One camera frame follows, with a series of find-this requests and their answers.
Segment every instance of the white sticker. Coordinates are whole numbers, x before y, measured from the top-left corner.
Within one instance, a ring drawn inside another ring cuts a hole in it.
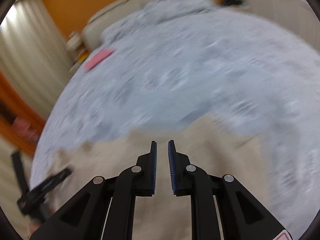
[[[287,230],[283,230],[279,235],[276,236],[273,240],[292,240]]]

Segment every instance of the bed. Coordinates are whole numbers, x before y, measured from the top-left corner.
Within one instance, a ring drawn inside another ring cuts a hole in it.
[[[115,52],[73,76],[33,161],[31,187],[55,152],[145,130],[181,130],[204,114],[260,135],[270,162],[267,208],[298,239],[320,209],[320,56],[264,19],[213,0],[119,0],[83,30],[92,54]]]

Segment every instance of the upholstered headboard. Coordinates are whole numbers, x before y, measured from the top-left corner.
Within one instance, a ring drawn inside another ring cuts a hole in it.
[[[83,40],[90,51],[100,46],[101,33],[111,24],[142,9],[153,0],[118,0],[94,14],[82,31]]]

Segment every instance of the reddish object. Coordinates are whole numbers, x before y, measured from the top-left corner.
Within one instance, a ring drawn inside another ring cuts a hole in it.
[[[98,52],[96,55],[90,59],[87,64],[85,65],[86,70],[90,70],[94,68],[96,65],[98,65],[102,60],[104,60],[106,57],[109,57],[112,52],[114,52],[114,49],[104,49],[100,52]]]

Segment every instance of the silver screw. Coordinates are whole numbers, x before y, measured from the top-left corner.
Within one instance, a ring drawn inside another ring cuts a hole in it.
[[[195,170],[196,170],[196,167],[193,166],[193,165],[188,165],[188,166],[186,167],[186,169],[187,169],[187,171],[195,171]]]
[[[141,167],[140,167],[140,166],[133,166],[133,167],[131,168],[131,171],[132,171],[132,172],[140,172],[140,171],[141,171]]]
[[[101,184],[102,182],[103,182],[103,177],[98,176],[93,179],[94,184]]]
[[[224,180],[227,182],[233,182],[235,178],[232,175],[227,174],[226,176],[224,176]]]

